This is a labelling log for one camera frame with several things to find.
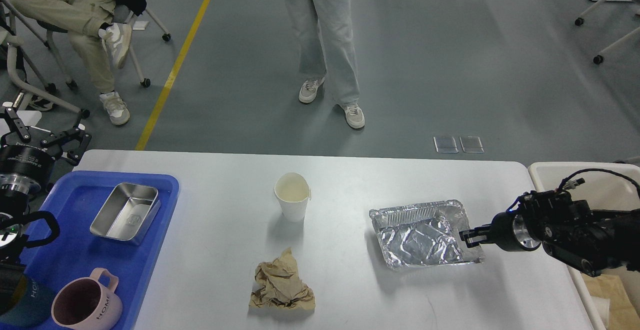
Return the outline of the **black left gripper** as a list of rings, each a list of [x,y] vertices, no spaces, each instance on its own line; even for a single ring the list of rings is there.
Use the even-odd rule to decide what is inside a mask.
[[[1,136],[0,185],[2,190],[36,194],[43,190],[50,179],[55,161],[60,159],[77,166],[87,151],[92,135],[81,125],[78,118],[71,128],[50,132],[41,141],[39,148],[9,143],[10,136],[18,136],[19,143],[32,141],[28,127],[18,116],[14,107],[2,106],[1,118],[9,132]]]

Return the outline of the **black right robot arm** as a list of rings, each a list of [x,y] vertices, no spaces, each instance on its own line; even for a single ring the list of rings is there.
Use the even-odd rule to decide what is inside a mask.
[[[549,191],[525,192],[489,224],[459,232],[467,248],[494,244],[504,251],[535,251],[590,277],[605,269],[640,269],[640,211],[592,210],[570,191],[585,182],[578,173]]]

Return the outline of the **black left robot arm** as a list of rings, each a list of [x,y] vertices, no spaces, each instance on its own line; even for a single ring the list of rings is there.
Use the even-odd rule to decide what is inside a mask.
[[[30,200],[51,188],[55,164],[64,159],[77,166],[91,141],[80,127],[89,116],[82,109],[70,129],[51,132],[31,127],[13,107],[5,107],[1,118],[9,131],[1,136],[1,313],[16,304],[19,283],[25,273],[23,250],[53,242],[60,234],[55,217],[47,211],[32,211]]]

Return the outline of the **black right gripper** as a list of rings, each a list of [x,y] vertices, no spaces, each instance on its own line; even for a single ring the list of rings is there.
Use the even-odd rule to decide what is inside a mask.
[[[459,236],[465,241],[467,248],[494,244],[501,250],[517,252],[535,251],[542,245],[541,241],[530,234],[523,216],[515,212],[498,213],[490,225],[461,230]]]

